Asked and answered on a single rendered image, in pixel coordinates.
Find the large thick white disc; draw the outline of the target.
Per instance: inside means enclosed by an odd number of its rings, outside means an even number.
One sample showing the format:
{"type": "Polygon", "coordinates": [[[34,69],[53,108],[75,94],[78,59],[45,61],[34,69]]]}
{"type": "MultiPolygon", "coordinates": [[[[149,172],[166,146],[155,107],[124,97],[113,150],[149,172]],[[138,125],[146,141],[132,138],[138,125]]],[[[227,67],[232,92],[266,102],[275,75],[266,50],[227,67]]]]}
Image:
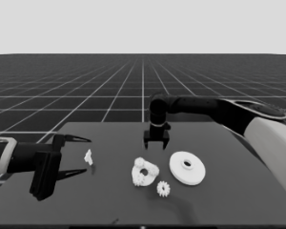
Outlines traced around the large thick white disc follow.
{"type": "Polygon", "coordinates": [[[169,160],[169,167],[173,176],[185,185],[198,185],[206,176],[204,163],[190,152],[173,153],[169,160]]]}

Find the small white T-shaped piece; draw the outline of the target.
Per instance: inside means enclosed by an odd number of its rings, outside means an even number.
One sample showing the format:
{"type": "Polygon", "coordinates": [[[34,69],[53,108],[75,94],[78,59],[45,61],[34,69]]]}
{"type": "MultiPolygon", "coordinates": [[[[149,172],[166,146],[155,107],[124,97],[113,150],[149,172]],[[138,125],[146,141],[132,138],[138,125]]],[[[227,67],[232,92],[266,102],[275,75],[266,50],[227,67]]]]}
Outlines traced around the small white T-shaped piece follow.
{"type": "Polygon", "coordinates": [[[93,161],[92,161],[92,151],[91,151],[91,150],[88,150],[88,152],[85,154],[84,160],[85,160],[89,165],[93,165],[93,161]]]}

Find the white round carrier with pins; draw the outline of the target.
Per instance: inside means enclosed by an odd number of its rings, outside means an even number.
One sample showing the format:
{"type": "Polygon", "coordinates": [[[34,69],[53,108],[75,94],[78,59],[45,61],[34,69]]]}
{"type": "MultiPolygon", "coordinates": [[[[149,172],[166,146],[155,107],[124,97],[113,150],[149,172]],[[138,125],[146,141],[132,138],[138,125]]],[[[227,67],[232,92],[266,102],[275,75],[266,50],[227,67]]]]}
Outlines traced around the white round carrier with pins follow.
{"type": "Polygon", "coordinates": [[[133,168],[132,168],[132,177],[138,176],[138,175],[142,175],[145,177],[144,183],[142,186],[149,186],[151,185],[154,180],[156,179],[156,177],[153,177],[149,174],[148,168],[151,165],[155,165],[150,163],[149,161],[145,160],[145,164],[143,168],[136,168],[133,164],[133,168]]]}

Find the white gear with long teeth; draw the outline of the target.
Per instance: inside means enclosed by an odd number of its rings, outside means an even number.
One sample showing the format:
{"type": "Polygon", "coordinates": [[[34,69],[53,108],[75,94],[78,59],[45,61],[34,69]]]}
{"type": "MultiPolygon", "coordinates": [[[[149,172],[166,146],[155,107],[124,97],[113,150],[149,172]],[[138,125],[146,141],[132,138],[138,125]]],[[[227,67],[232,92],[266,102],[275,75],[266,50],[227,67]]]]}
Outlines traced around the white gear with long teeth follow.
{"type": "Polygon", "coordinates": [[[168,182],[159,181],[156,186],[156,191],[161,197],[166,198],[171,192],[171,187],[168,182]]]}

